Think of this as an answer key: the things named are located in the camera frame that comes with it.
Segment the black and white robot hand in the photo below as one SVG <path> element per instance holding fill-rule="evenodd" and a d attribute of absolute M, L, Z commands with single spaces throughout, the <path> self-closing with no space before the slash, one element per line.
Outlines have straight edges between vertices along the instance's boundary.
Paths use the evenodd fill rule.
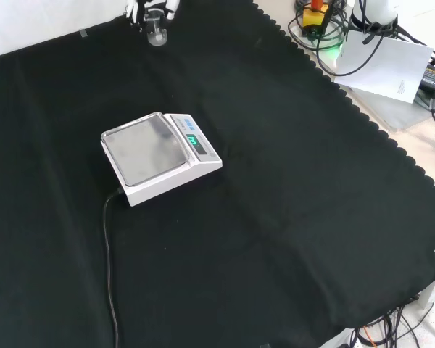
<path fill-rule="evenodd" d="M 131 25 L 140 28 L 145 26 L 148 12 L 160 11 L 164 22 L 169 24 L 173 21 L 180 2 L 180 0 L 129 0 L 125 5 L 125 18 L 130 21 Z"/>

